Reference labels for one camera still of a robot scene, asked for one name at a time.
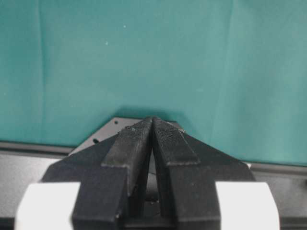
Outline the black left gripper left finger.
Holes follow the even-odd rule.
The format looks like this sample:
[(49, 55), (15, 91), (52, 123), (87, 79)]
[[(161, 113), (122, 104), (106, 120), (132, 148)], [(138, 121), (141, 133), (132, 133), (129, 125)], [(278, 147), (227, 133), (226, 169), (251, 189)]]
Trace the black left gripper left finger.
[(122, 218), (143, 215), (152, 123), (145, 118), (48, 167), (43, 182), (80, 183), (74, 229), (117, 230)]

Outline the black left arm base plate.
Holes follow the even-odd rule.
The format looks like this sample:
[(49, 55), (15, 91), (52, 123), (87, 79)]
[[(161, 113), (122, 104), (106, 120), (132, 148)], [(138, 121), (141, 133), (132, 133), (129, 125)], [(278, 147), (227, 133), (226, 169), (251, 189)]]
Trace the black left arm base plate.
[(91, 134), (82, 144), (76, 147), (69, 157), (85, 156), (91, 157), (101, 152), (104, 145), (108, 144), (108, 139), (117, 135), (123, 128), (132, 126), (147, 118), (154, 118), (157, 116), (149, 116), (145, 118), (126, 118), (113, 117), (106, 124), (102, 125), (97, 131)]

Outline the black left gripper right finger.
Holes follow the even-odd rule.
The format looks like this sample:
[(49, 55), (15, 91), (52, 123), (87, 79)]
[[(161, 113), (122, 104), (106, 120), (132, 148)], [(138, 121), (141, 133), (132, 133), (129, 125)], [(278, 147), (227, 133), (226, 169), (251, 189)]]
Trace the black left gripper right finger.
[(178, 230), (219, 230), (215, 183), (253, 182), (246, 164), (155, 117), (152, 145), (162, 217)]

